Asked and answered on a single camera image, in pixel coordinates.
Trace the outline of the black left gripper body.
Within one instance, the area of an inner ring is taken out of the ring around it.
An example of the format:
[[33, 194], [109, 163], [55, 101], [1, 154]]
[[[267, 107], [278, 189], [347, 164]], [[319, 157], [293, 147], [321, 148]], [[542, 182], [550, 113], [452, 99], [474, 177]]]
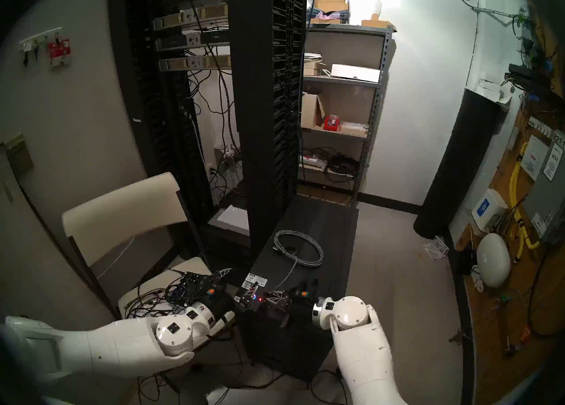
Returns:
[[238, 302], [234, 298], [242, 298], [247, 293], [245, 287], [235, 287], [226, 282], [218, 282], [212, 293], [212, 314], [214, 317], [222, 317], [227, 312], [233, 311]]

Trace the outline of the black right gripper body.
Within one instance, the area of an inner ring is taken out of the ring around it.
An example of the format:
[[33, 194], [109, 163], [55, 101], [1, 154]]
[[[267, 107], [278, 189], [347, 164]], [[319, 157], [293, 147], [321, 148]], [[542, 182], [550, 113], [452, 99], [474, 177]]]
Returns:
[[286, 312], [290, 320], [312, 320], [315, 305], [313, 294], [289, 294]]

